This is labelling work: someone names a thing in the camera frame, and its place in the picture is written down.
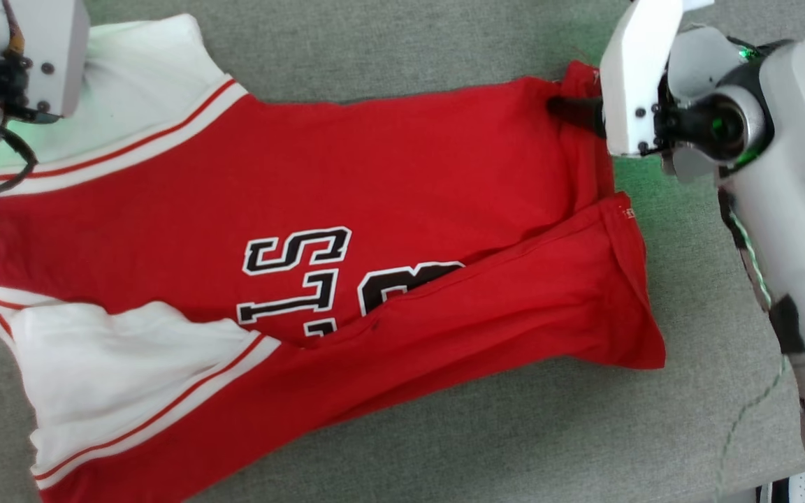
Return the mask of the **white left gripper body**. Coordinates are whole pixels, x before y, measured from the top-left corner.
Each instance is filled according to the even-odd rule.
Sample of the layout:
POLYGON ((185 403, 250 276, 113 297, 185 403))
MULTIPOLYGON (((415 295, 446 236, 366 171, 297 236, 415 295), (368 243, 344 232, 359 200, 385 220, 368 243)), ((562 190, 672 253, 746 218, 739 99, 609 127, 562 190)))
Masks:
POLYGON ((81 1, 0 1, 0 137, 76 111, 89 33, 81 1))

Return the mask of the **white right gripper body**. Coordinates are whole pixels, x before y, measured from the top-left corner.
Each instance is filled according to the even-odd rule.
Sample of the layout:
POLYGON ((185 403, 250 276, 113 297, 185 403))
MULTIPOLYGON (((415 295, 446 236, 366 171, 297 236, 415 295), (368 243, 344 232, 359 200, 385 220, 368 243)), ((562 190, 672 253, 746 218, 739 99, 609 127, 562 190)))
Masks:
POLYGON ((637 157, 655 140, 652 107, 667 69, 683 14, 712 1, 632 1, 608 41, 600 63, 608 152, 637 157))

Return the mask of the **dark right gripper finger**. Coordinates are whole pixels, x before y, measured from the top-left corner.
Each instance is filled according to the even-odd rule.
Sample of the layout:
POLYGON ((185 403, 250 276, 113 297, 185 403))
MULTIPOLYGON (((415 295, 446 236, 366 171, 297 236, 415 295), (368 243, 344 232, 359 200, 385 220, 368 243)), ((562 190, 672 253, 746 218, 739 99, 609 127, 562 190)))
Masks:
POLYGON ((590 131, 597 137, 606 137, 604 101, 601 96, 593 98, 571 98, 553 96, 547 100, 547 112, 563 123, 571 124, 581 130, 590 131))

